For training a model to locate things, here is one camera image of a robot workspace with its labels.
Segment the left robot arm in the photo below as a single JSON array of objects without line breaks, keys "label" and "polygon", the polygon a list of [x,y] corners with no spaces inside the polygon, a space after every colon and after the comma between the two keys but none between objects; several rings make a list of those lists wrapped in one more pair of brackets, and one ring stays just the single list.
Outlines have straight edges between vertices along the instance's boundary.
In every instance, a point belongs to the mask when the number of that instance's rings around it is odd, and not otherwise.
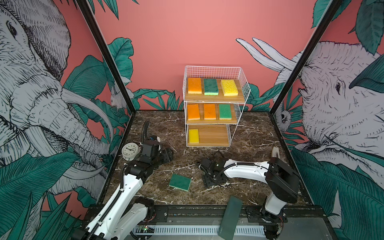
[{"label": "left robot arm", "polygon": [[130,205],[153,171],[174,159],[174,151],[164,148],[159,137],[148,136],[149,124],[145,121],[142,128],[140,152],[121,170],[119,186],[93,220],[74,231],[72,240],[124,240],[136,225],[155,218],[153,200],[140,197]]}]

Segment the yellow sponge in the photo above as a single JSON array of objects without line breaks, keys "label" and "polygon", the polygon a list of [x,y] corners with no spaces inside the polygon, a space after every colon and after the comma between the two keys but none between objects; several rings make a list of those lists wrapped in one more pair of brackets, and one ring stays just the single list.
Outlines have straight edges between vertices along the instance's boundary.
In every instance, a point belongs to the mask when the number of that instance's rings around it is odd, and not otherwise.
[{"label": "yellow sponge", "polygon": [[225,97],[233,97],[239,94],[235,80],[221,80],[221,86]]},{"label": "yellow sponge", "polygon": [[198,144],[200,142],[199,130],[198,129],[189,129],[189,143]]}]

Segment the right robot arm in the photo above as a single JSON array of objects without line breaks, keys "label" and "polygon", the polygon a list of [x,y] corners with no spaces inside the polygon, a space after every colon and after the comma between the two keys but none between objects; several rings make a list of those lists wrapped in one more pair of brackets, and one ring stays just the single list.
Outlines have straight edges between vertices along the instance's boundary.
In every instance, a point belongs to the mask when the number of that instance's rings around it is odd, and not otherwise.
[{"label": "right robot arm", "polygon": [[203,171],[206,188],[223,186],[228,179],[240,178],[267,184],[271,193],[256,216],[266,223],[283,220],[283,208],[287,203],[295,204],[299,197],[300,176],[280,159],[279,149],[274,148],[272,157],[266,162],[241,162],[224,158],[201,159],[197,163]]}]

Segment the orange sponge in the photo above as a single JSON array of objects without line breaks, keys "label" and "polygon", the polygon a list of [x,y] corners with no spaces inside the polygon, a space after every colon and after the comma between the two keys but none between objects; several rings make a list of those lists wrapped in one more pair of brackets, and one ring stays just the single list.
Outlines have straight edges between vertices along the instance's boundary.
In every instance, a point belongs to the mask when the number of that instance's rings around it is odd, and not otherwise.
[{"label": "orange sponge", "polygon": [[188,78],[188,94],[202,94],[201,78]]},{"label": "orange sponge", "polygon": [[187,105],[187,117],[188,121],[198,121],[201,119],[200,110],[198,104],[188,104]]},{"label": "orange sponge", "polygon": [[216,105],[215,104],[204,104],[204,120],[216,120]]}]

